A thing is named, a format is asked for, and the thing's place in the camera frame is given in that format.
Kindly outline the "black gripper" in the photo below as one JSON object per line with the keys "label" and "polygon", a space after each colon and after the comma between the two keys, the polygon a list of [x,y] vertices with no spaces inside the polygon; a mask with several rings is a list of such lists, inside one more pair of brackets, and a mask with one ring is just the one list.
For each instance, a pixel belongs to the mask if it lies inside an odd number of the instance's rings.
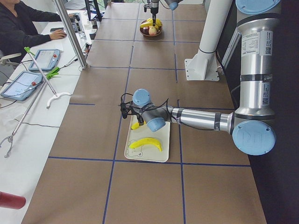
{"label": "black gripper", "polygon": [[150,0],[149,1],[150,12],[152,13],[152,26],[156,25],[156,14],[159,10],[159,0]]}
{"label": "black gripper", "polygon": [[143,110],[140,108],[133,108],[133,114],[137,117],[138,125],[143,126],[144,125],[144,118],[142,117]]}

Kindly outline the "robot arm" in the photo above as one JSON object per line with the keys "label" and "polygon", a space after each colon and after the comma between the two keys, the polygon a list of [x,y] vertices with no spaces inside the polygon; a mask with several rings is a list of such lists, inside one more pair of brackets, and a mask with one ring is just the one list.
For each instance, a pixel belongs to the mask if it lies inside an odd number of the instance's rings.
{"label": "robot arm", "polygon": [[271,127],[275,113],[270,108],[272,82],[273,31],[279,23],[281,1],[237,0],[237,25],[226,55],[241,44],[240,103],[231,114],[204,112],[156,106],[145,89],[134,92],[128,107],[140,124],[155,132],[166,122],[195,129],[225,131],[234,144],[249,155],[263,155],[271,151],[276,135]]}
{"label": "robot arm", "polygon": [[[148,1],[148,8],[150,9],[150,12],[152,14],[152,20],[153,20],[153,26],[156,25],[156,20],[157,20],[157,14],[159,11],[159,0],[149,0]],[[178,7],[180,0],[166,0],[165,1],[169,9],[172,11],[175,10]]]}

